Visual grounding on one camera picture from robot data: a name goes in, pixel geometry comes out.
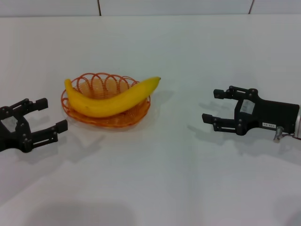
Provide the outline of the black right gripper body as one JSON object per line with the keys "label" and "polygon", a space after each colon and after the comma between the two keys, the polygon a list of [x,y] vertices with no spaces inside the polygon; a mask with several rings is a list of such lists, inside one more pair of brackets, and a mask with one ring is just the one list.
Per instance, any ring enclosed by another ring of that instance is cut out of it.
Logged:
{"label": "black right gripper body", "polygon": [[240,134],[245,135],[253,128],[270,129],[277,134],[299,136],[301,106],[264,100],[257,89],[248,89],[244,99],[237,100],[234,119],[240,120]]}

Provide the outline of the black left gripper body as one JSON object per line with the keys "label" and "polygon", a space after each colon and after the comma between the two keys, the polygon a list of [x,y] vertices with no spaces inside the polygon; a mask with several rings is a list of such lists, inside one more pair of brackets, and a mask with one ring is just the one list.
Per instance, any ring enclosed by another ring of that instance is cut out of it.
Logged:
{"label": "black left gripper body", "polygon": [[0,108],[0,152],[14,148],[29,153],[32,150],[32,134],[24,115],[24,105]]}

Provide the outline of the yellow banana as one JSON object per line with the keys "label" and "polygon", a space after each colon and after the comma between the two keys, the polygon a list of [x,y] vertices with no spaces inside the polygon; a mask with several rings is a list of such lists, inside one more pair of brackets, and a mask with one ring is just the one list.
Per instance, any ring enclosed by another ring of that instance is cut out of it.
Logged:
{"label": "yellow banana", "polygon": [[73,88],[70,79],[66,79],[64,85],[69,103],[75,111],[88,117],[103,118],[122,113],[141,103],[155,91],[160,80],[160,77],[148,78],[106,99],[92,99],[84,96]]}

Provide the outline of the orange woven wire basket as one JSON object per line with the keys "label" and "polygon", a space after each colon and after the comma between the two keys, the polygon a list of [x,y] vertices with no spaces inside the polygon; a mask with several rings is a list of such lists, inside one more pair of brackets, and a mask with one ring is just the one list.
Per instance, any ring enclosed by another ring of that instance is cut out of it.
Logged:
{"label": "orange woven wire basket", "polygon": [[[128,76],[108,73],[85,73],[72,80],[73,88],[81,94],[93,99],[108,99],[114,97],[138,83]],[[61,94],[61,105],[64,112],[76,121],[103,128],[125,128],[136,125],[147,114],[151,104],[148,96],[133,108],[106,118],[91,118],[75,111],[64,90]]]}

